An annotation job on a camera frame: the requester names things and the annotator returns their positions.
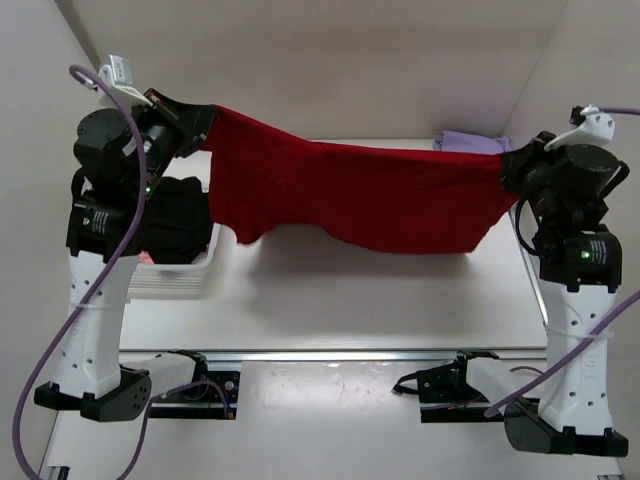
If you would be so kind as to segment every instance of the purple folded cloth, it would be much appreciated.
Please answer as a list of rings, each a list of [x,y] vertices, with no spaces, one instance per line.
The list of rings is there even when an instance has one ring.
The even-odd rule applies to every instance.
[[[433,148],[446,152],[493,154],[509,152],[511,150],[511,142],[508,137],[487,138],[480,135],[445,130],[442,135],[438,135],[435,138]]]

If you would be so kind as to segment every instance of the white tabletop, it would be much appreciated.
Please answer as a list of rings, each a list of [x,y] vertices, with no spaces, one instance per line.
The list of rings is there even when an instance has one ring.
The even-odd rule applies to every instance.
[[[245,362],[237,420],[151,420],[129,478],[595,480],[620,473],[611,458],[517,452],[501,423],[421,424],[416,398],[389,391],[417,368]],[[69,466],[69,480],[113,480],[139,429],[139,420],[98,424],[61,413],[46,464]]]
[[[428,140],[342,143],[431,148]],[[545,345],[507,215],[473,253],[448,256],[376,253],[308,226],[282,226],[240,246],[223,228],[201,298],[133,299],[121,340],[123,350]]]

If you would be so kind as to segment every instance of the red fabric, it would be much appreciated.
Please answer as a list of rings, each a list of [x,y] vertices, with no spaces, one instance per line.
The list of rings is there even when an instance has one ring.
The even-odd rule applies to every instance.
[[[382,252],[465,253],[516,200],[499,155],[311,142],[222,107],[202,150],[212,218],[243,244],[308,223]]]

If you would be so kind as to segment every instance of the black cable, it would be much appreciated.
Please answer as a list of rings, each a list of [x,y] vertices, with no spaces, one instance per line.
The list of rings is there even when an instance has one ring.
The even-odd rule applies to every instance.
[[[515,228],[516,228],[516,236],[518,237],[518,242],[524,248],[529,255],[533,255],[534,257],[539,257],[540,253],[533,248],[531,245],[527,243],[527,241],[522,236],[522,232],[520,231],[520,217],[522,216],[522,208],[524,207],[526,198],[520,197],[518,203],[516,204],[516,214],[515,214]]]

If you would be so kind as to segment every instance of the white label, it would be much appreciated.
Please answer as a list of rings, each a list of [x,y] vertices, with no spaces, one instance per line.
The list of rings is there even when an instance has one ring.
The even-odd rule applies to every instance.
[[[133,153],[135,149],[136,149],[136,140],[132,136],[131,140],[129,140],[129,143],[127,143],[124,147],[122,147],[122,153],[124,153],[125,157],[128,157]]]

